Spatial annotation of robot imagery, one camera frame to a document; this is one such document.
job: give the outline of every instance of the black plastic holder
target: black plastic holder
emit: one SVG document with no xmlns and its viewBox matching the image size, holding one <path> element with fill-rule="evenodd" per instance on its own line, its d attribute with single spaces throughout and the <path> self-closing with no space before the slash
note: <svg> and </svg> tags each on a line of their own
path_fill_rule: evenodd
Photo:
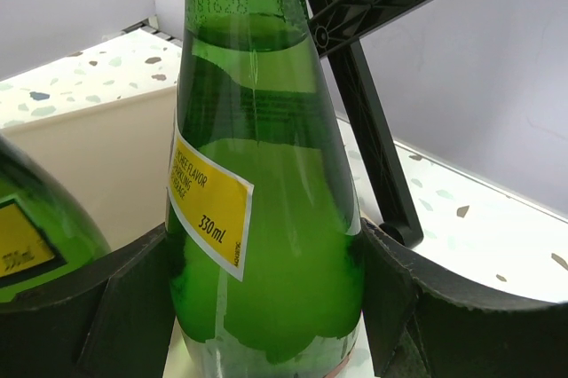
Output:
<svg viewBox="0 0 568 378">
<path fill-rule="evenodd" d="M 384 219 L 363 220 L 357 242 L 375 375 L 568 376 L 568 303 L 485 287 L 410 249 L 422 229 L 359 39 L 429 0 L 309 1 Z M 161 225 L 0 304 L 0 378 L 162 377 L 174 321 L 164 236 Z"/>
<path fill-rule="evenodd" d="M 175 317 L 164 236 L 0 303 L 0 377 L 162 377 Z"/>
</svg>

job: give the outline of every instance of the bottle label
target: bottle label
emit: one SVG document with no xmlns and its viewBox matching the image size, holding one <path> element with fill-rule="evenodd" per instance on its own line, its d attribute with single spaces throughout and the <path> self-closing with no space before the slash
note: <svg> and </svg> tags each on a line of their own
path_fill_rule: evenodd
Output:
<svg viewBox="0 0 568 378">
<path fill-rule="evenodd" d="M 15 278 L 16 273 L 30 271 L 56 258 L 56 252 L 40 229 L 29 220 L 15 200 L 0 204 L 0 287 L 32 278 L 28 275 L 22 279 L 10 279 L 10 283 L 7 281 L 8 278 Z"/>
<path fill-rule="evenodd" d="M 168 195 L 185 231 L 242 280 L 254 186 L 187 143 L 174 125 Z"/>
</svg>

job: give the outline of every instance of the terrazzo shelf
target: terrazzo shelf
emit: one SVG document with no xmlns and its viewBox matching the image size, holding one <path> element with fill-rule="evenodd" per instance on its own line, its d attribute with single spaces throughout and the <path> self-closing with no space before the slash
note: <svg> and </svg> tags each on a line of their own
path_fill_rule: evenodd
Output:
<svg viewBox="0 0 568 378">
<path fill-rule="evenodd" d="M 143 29 L 0 82 L 0 128 L 120 101 L 175 85 L 181 48 Z M 382 222 L 355 137 L 338 119 L 362 213 Z M 568 224 L 397 144 L 424 240 L 414 250 L 489 287 L 550 302 L 568 301 Z M 192 376 L 172 337 L 164 378 Z M 373 376 L 364 329 L 338 378 Z"/>
</svg>

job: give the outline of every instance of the green glass bottle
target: green glass bottle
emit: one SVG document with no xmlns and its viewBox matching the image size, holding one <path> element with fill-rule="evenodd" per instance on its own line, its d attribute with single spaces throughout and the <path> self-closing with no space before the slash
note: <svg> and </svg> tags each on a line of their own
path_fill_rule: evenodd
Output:
<svg viewBox="0 0 568 378">
<path fill-rule="evenodd" d="M 359 205 L 305 0 L 185 0 L 166 219 L 205 378 L 322 378 L 357 337 Z"/>
<path fill-rule="evenodd" d="M 0 303 L 109 251 L 71 195 L 0 136 Z"/>
</svg>

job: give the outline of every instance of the green liquid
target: green liquid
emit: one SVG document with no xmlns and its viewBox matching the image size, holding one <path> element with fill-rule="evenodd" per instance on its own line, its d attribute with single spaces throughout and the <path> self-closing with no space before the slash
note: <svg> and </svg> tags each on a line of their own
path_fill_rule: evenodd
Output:
<svg viewBox="0 0 568 378">
<path fill-rule="evenodd" d="M 69 193 L 0 137 L 0 208 L 14 202 L 57 258 L 0 277 L 0 303 L 9 302 L 19 292 L 54 280 L 110 251 L 97 226 Z M 0 221 L 2 272 L 13 266 L 8 258 L 13 252 L 8 252 L 12 250 L 6 244 L 14 237 L 12 223 Z M 35 246 L 26 248 L 28 257 L 37 254 L 36 249 Z"/>
<path fill-rule="evenodd" d="M 351 174 L 312 41 L 286 29 L 253 16 L 185 32 L 182 136 L 255 185 L 242 282 L 169 210 L 174 304 L 207 377 L 218 358 L 231 378 L 321 377 L 351 348 L 359 322 Z"/>
</svg>

